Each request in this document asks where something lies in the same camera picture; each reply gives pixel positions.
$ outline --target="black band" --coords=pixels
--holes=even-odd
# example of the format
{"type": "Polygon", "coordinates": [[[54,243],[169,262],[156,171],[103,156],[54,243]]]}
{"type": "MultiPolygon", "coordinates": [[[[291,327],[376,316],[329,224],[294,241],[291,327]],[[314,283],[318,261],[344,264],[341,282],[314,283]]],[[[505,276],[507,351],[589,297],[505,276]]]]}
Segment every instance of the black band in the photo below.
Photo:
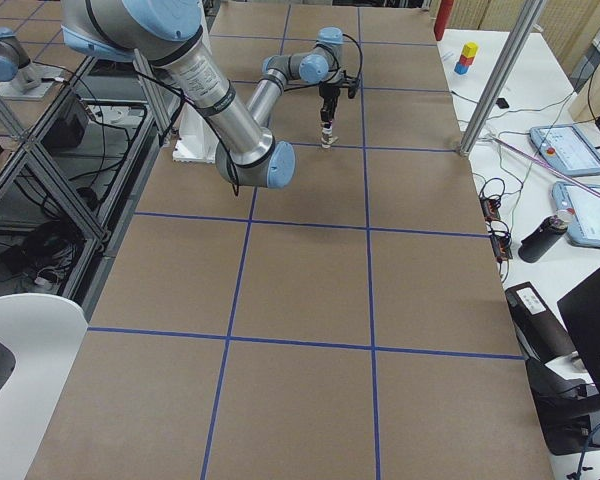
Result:
{"type": "Polygon", "coordinates": [[[202,25],[198,28],[198,31],[195,33],[193,37],[184,42],[175,52],[170,53],[166,57],[162,57],[158,60],[152,60],[150,63],[155,67],[164,67],[165,65],[169,65],[170,63],[175,62],[180,57],[182,57],[185,53],[187,53],[191,48],[196,44],[200,37],[202,37],[202,25]]]}
{"type": "Polygon", "coordinates": [[[267,153],[265,153],[262,157],[260,157],[255,162],[250,163],[249,165],[238,165],[236,163],[236,167],[243,168],[245,170],[249,170],[250,168],[255,168],[258,165],[262,165],[264,162],[266,162],[267,160],[269,160],[269,158],[271,158],[271,155],[273,155],[273,152],[275,150],[276,150],[276,139],[274,138],[273,142],[271,143],[271,146],[269,147],[269,150],[267,150],[267,153]]]}
{"type": "Polygon", "coordinates": [[[113,45],[114,47],[116,47],[119,50],[129,50],[128,48],[125,48],[122,45],[116,43],[111,37],[109,37],[109,35],[107,35],[105,33],[105,31],[102,29],[102,27],[98,23],[95,13],[93,13],[93,7],[91,6],[91,0],[85,0],[85,6],[87,7],[87,15],[89,15],[89,20],[91,20],[91,23],[93,24],[94,28],[96,29],[96,31],[100,34],[100,36],[102,38],[104,38],[107,42],[109,42],[111,45],[113,45]]]}
{"type": "Polygon", "coordinates": [[[204,107],[204,108],[195,107],[195,109],[196,109],[196,112],[198,112],[201,117],[209,118],[209,117],[212,117],[213,115],[219,114],[223,110],[226,110],[227,107],[229,107],[229,105],[231,105],[231,103],[233,102],[233,100],[235,98],[236,98],[236,89],[233,88],[233,85],[231,84],[231,82],[229,82],[229,90],[227,90],[227,93],[225,93],[224,97],[222,97],[220,100],[218,100],[214,105],[211,105],[210,107],[204,107]]]}
{"type": "Polygon", "coordinates": [[[282,83],[282,80],[280,80],[275,75],[271,75],[270,73],[265,73],[262,76],[262,80],[268,80],[270,82],[275,83],[278,86],[278,88],[280,89],[280,91],[284,92],[284,84],[282,83]]]}

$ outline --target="yellow block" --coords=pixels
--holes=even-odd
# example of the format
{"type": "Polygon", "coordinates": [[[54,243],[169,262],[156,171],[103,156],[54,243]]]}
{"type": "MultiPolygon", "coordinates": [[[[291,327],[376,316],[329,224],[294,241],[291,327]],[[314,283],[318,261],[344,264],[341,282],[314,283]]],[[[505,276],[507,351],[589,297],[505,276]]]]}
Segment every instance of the yellow block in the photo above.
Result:
{"type": "Polygon", "coordinates": [[[462,47],[462,54],[466,58],[473,58],[476,56],[476,53],[478,53],[478,44],[477,43],[473,43],[473,42],[465,43],[464,47],[462,47]]]}

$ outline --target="tablet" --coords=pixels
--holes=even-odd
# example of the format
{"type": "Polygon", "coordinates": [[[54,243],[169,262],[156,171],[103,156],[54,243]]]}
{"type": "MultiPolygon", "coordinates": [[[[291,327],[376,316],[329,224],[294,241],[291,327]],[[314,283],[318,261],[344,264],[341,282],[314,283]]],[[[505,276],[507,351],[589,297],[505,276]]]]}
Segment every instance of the tablet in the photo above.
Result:
{"type": "MultiPolygon", "coordinates": [[[[587,185],[600,193],[600,185],[587,185]]],[[[573,245],[600,248],[600,199],[567,182],[556,182],[553,199],[559,209],[573,208],[575,218],[567,230],[573,245]]]]}
{"type": "Polygon", "coordinates": [[[533,127],[531,141],[549,165],[570,177],[600,175],[600,153],[575,125],[533,127]]]}

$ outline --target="black cylinder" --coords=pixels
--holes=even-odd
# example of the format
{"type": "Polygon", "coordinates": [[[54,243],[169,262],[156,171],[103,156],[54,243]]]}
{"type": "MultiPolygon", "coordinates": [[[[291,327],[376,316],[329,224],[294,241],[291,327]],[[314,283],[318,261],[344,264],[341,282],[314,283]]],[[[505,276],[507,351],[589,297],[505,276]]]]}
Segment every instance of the black cylinder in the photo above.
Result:
{"type": "Polygon", "coordinates": [[[518,256],[522,260],[528,263],[537,262],[562,235],[567,233],[570,219],[562,217],[560,213],[545,218],[531,235],[522,240],[522,246],[518,250],[518,256]]]}

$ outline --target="black monitor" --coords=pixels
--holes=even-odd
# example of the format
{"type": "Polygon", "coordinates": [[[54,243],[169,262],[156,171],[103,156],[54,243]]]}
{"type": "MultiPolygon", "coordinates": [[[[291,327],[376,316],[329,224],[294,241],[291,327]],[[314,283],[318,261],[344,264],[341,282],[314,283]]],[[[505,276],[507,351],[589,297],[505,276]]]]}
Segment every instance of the black monitor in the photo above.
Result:
{"type": "MultiPolygon", "coordinates": [[[[595,385],[565,380],[531,358],[527,372],[547,446],[579,453],[600,423],[600,268],[558,301],[569,336],[595,385]]],[[[590,445],[600,449],[600,431],[590,445]]]]}

